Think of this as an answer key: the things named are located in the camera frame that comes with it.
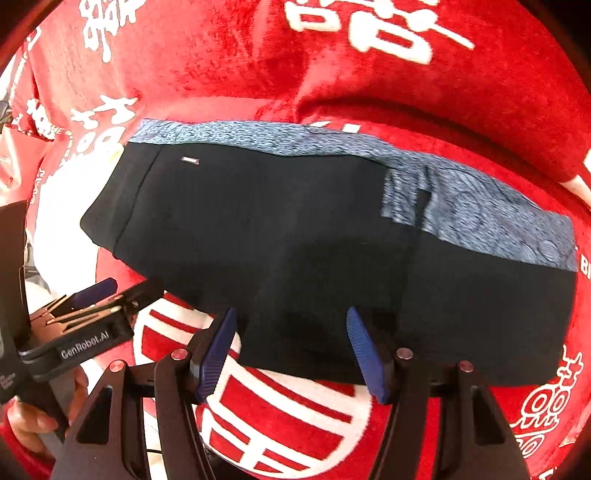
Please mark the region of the person's left hand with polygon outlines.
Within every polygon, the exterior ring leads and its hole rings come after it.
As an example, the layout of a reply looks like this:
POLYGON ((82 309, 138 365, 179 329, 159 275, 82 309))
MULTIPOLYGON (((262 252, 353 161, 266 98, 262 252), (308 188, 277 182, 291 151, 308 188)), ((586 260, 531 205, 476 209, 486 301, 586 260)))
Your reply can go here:
MULTIPOLYGON (((68 423, 72 424, 87 396, 88 378, 81 366, 74 371, 75 389, 68 410, 68 423)), ((58 427, 58 422, 45 412, 34 406, 15 400, 7 410, 8 425, 11 427, 17 441, 30 452, 45 458, 54 459, 55 456, 47 449, 41 435, 52 433, 58 427)))

